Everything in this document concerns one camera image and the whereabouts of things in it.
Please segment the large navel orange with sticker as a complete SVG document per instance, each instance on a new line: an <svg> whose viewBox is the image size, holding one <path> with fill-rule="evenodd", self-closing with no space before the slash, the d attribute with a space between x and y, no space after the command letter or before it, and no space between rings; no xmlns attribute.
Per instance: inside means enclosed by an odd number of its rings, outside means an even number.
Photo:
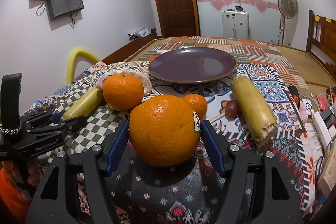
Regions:
<svg viewBox="0 0 336 224"><path fill-rule="evenodd" d="M160 95L131 111L129 137L137 156L148 164L179 165L195 152L201 138L201 122L183 99Z"/></svg>

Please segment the medium orange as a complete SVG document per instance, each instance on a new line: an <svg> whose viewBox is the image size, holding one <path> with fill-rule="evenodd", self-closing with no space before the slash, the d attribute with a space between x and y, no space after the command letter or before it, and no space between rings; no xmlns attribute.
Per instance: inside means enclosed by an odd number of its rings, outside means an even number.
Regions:
<svg viewBox="0 0 336 224"><path fill-rule="evenodd" d="M108 77L102 85L107 104L114 110L130 110L138 106L144 97L142 82L135 76L119 73Z"/></svg>

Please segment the smooth green-yellow sugarcane piece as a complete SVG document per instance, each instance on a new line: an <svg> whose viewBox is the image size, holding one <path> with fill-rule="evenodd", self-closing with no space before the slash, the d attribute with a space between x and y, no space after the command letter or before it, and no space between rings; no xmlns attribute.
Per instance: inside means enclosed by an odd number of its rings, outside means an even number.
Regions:
<svg viewBox="0 0 336 224"><path fill-rule="evenodd" d="M61 116L60 120L66 121L81 116L87 117L103 100L102 90L93 86Z"/></svg>

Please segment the rough-ended yellow sugarcane piece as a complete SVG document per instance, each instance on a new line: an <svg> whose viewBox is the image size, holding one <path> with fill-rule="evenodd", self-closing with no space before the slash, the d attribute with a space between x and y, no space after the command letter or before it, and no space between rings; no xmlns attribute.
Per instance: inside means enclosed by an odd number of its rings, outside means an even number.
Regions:
<svg viewBox="0 0 336 224"><path fill-rule="evenodd" d="M253 141L257 147L264 147L278 131L278 122L273 111L248 77L235 77L231 83L231 90Z"/></svg>

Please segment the dark red grape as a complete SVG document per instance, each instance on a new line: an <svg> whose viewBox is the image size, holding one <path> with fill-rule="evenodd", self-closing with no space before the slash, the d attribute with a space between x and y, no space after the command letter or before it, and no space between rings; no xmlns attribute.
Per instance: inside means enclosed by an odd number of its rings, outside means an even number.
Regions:
<svg viewBox="0 0 336 224"><path fill-rule="evenodd" d="M240 111L239 104L236 100L230 100L226 104L225 114L227 119L233 120L237 117Z"/></svg>

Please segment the small mandarin orange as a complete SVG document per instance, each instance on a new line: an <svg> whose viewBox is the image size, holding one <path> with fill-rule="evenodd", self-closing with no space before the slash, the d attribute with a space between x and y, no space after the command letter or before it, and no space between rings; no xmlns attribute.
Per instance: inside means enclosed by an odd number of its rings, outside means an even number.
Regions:
<svg viewBox="0 0 336 224"><path fill-rule="evenodd" d="M201 121L206 118L207 101L203 96L199 94L187 94L183 97L183 100L193 107Z"/></svg>

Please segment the yellow chair back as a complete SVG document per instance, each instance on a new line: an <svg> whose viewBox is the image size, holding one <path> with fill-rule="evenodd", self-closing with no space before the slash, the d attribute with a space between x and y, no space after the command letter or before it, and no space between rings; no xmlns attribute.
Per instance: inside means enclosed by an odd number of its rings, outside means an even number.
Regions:
<svg viewBox="0 0 336 224"><path fill-rule="evenodd" d="M84 48L76 48L72 51L68 60L66 83L70 84L75 77L75 71L79 60L85 59L88 63L96 64L101 61L96 55Z"/></svg>

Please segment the patchwork patterned bedspread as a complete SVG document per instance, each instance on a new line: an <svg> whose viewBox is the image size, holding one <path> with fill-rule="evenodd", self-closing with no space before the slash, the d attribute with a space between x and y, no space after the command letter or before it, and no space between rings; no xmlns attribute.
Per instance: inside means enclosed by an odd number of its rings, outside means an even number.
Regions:
<svg viewBox="0 0 336 224"><path fill-rule="evenodd" d="M57 96L84 124L50 164L27 223L303 223L303 124L273 67L191 47L116 63Z"/></svg>

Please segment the wooden bed footboard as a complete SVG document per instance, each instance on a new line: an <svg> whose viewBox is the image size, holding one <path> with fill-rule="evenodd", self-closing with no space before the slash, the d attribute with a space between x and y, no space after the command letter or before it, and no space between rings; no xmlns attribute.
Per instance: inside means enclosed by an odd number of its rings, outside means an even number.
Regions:
<svg viewBox="0 0 336 224"><path fill-rule="evenodd" d="M111 53L109 56L102 59L102 61L106 65L110 65L112 63L119 63L126 60L128 57L131 57L134 53L140 50L142 47L146 46L149 42L157 38L156 29L153 28L150 30L150 34L144 37L137 38L125 46L121 47L114 53Z"/></svg>

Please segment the clothes heap on footboard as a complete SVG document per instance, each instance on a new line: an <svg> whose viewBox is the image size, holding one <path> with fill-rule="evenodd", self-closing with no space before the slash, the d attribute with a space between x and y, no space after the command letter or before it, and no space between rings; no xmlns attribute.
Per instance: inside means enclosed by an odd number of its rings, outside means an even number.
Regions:
<svg viewBox="0 0 336 224"><path fill-rule="evenodd" d="M151 32L148 30L148 28L143 27L143 28L135 30L135 32L133 34L128 34L128 36L129 36L129 40L132 42L135 39L143 38L143 37L146 37L150 34L151 34Z"/></svg>

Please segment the white power strip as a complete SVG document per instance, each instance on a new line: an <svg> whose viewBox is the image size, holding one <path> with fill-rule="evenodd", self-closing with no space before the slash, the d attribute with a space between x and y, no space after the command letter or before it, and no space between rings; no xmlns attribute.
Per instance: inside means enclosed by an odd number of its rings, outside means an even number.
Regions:
<svg viewBox="0 0 336 224"><path fill-rule="evenodd" d="M335 115L327 108L321 113L316 111L312 117L322 148L326 151L335 140Z"/></svg>

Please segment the beige patterned book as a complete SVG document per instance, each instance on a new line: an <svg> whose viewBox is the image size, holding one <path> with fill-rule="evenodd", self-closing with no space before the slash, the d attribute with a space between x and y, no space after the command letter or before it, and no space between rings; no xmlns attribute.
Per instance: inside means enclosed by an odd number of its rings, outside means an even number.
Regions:
<svg viewBox="0 0 336 224"><path fill-rule="evenodd" d="M335 155L335 141L331 146L329 156L325 163L322 174L318 180L318 189L325 198L328 198L335 186L336 174L336 155Z"/></svg>

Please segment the woven bamboo bed mat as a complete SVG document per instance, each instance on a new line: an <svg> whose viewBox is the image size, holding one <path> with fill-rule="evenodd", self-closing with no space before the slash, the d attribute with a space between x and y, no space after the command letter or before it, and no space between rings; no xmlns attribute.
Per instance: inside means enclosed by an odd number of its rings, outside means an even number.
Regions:
<svg viewBox="0 0 336 224"><path fill-rule="evenodd" d="M310 53L291 47L247 39L182 36L154 39L127 61L150 61L162 53L188 47L215 48L231 54L240 64L268 65L276 68L286 84L307 89L309 85L327 88L335 80Z"/></svg>

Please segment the white standing fan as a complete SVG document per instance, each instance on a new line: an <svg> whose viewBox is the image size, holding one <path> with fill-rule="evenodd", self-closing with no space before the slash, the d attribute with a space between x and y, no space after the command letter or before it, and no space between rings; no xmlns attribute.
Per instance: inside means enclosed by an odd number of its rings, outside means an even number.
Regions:
<svg viewBox="0 0 336 224"><path fill-rule="evenodd" d="M297 0L277 0L278 10L280 11L280 25L277 43L282 46L291 46L290 34L286 32L286 20L295 18L298 14Z"/></svg>

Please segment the small black wall monitor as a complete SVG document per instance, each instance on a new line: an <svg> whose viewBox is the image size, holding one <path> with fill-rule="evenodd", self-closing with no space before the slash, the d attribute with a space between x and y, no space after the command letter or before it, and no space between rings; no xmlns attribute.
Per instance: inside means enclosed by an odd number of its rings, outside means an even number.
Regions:
<svg viewBox="0 0 336 224"><path fill-rule="evenodd" d="M83 0L47 0L49 19L55 20L62 16L72 15L84 9Z"/></svg>

